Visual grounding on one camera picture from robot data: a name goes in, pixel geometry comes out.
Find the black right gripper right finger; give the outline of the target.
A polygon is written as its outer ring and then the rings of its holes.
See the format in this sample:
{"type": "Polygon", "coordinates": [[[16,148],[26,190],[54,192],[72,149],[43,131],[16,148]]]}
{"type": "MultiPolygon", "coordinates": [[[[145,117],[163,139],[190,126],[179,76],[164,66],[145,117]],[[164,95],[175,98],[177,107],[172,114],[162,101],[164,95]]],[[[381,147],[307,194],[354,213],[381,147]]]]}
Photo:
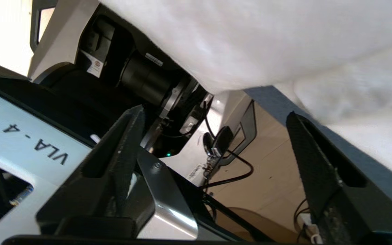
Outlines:
{"type": "Polygon", "coordinates": [[[392,245],[392,200],[307,118],[291,112],[286,127],[323,241],[392,245]]]}

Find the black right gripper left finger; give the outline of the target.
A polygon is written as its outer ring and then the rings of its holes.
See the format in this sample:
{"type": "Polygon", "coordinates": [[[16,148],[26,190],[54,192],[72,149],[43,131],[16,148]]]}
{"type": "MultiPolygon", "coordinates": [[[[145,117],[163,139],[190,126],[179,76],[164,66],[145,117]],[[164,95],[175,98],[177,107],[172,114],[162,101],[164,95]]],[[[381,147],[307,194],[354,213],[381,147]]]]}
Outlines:
{"type": "Polygon", "coordinates": [[[146,113],[126,110],[39,210],[42,236],[135,238],[154,215],[140,169],[146,113]]]}

